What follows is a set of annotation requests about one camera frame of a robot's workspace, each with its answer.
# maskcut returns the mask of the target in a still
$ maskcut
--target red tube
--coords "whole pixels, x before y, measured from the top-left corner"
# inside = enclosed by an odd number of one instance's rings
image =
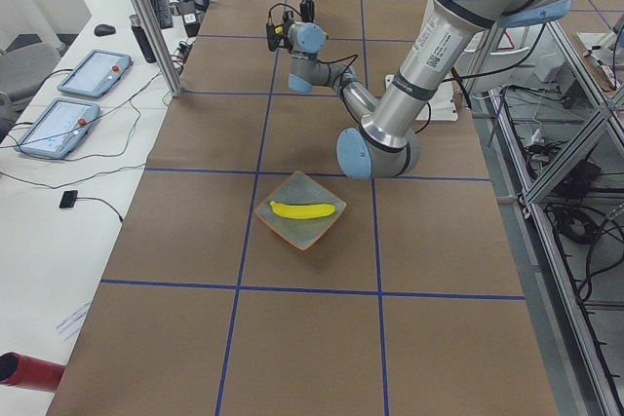
[[[64,365],[17,353],[0,356],[1,385],[53,393],[64,370]]]

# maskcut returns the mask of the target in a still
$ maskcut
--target keyboard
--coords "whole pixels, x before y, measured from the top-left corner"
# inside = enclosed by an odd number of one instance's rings
[[[160,24],[160,29],[172,28],[174,26],[174,18],[169,8],[169,0],[149,0],[156,14],[156,19]]]

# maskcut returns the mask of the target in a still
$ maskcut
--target square plate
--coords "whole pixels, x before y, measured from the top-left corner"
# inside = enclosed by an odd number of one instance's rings
[[[332,204],[335,212],[322,218],[287,219],[273,213],[269,205],[272,200],[289,205]],[[278,236],[306,250],[331,228],[346,206],[343,200],[298,170],[262,201],[254,212]]]

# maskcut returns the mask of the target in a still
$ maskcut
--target banana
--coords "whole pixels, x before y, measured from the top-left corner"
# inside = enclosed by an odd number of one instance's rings
[[[287,205],[272,200],[270,205],[275,214],[288,219],[323,218],[335,213],[335,206],[332,204]]]

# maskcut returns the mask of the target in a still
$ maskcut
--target office chair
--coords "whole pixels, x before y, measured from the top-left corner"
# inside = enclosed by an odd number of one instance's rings
[[[33,44],[9,53],[0,50],[0,118],[15,121],[59,63],[52,45]]]

